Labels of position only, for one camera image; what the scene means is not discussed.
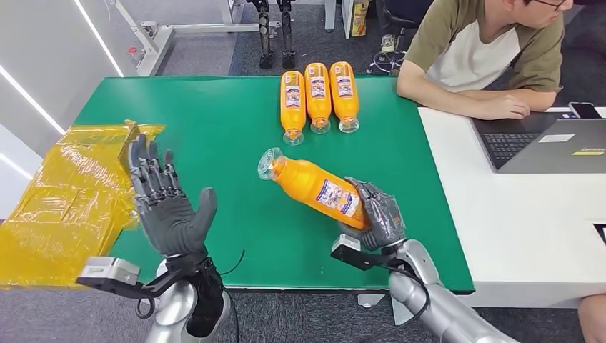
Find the yellow plastic wrap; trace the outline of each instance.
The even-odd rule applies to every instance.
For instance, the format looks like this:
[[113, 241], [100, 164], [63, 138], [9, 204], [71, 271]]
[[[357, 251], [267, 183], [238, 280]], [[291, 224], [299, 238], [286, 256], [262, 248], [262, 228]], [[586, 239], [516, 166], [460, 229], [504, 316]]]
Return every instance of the yellow plastic wrap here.
[[127, 142], [159, 125], [73, 126], [0, 225], [0, 287], [73, 287], [86, 259], [136, 227]]

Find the green table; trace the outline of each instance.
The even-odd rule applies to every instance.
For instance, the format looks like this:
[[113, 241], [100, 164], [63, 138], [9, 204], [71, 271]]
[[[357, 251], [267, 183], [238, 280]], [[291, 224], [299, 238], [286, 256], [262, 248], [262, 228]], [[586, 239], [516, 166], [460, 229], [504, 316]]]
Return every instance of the green table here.
[[[434, 259], [444, 285], [472, 292], [473, 283], [414, 103], [394, 93], [395, 79], [360, 77], [360, 129], [314, 135], [300, 146], [282, 141], [279, 77], [153, 77], [105, 79], [76, 125], [165, 124], [160, 149], [175, 152], [183, 189], [197, 208], [202, 187], [217, 190], [219, 207], [207, 246], [228, 287], [252, 289], [385, 289], [380, 268], [359, 271], [330, 257], [339, 230], [334, 220], [290, 199], [257, 176], [257, 163], [278, 146], [339, 176], [372, 181], [394, 194], [407, 234]], [[112, 256], [141, 267], [149, 281], [162, 257], [142, 230], [123, 231]]]

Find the orange plastic bottle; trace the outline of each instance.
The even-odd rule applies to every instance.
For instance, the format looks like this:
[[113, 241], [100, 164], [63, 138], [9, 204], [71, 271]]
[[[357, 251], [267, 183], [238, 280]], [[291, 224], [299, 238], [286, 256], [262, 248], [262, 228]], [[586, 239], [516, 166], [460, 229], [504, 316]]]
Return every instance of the orange plastic bottle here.
[[259, 177], [274, 180], [291, 198], [356, 229], [366, 227], [355, 187], [304, 160], [285, 157], [279, 148], [267, 150], [257, 167]]
[[298, 71], [287, 71], [280, 82], [280, 121], [284, 128], [284, 142], [299, 145], [303, 142], [305, 112], [305, 80]]
[[330, 83], [334, 113], [341, 119], [339, 130], [351, 134], [359, 128], [358, 91], [352, 66], [347, 62], [335, 62], [330, 67]]
[[315, 134], [325, 134], [330, 130], [328, 117], [332, 112], [330, 78], [325, 65], [322, 63], [307, 65], [307, 68], [305, 68], [305, 90], [307, 94], [307, 114], [312, 119], [310, 129]]

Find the gray robotic glove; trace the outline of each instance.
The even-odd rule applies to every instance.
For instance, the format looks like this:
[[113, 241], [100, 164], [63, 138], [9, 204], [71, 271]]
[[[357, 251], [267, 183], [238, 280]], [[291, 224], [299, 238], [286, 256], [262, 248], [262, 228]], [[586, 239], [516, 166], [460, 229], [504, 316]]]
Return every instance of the gray robotic glove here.
[[345, 179], [356, 187], [370, 226], [365, 230], [358, 230], [339, 222], [341, 232], [360, 240], [368, 250], [403, 241], [406, 238], [405, 225], [396, 198], [369, 182], [352, 177]]
[[207, 253], [204, 240], [217, 212], [214, 189], [200, 192], [194, 212], [179, 185], [172, 151], [167, 150], [163, 167], [154, 141], [140, 134], [129, 144], [127, 160], [136, 192], [136, 210], [151, 245], [165, 256]]

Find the white table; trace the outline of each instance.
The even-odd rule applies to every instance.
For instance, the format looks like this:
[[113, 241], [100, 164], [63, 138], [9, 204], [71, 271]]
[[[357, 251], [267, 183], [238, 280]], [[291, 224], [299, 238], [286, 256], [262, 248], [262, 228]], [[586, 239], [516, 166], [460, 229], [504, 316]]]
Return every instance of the white table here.
[[606, 293], [592, 225], [606, 224], [606, 174], [495, 174], [470, 119], [419, 112], [475, 283], [468, 305], [576, 307]]

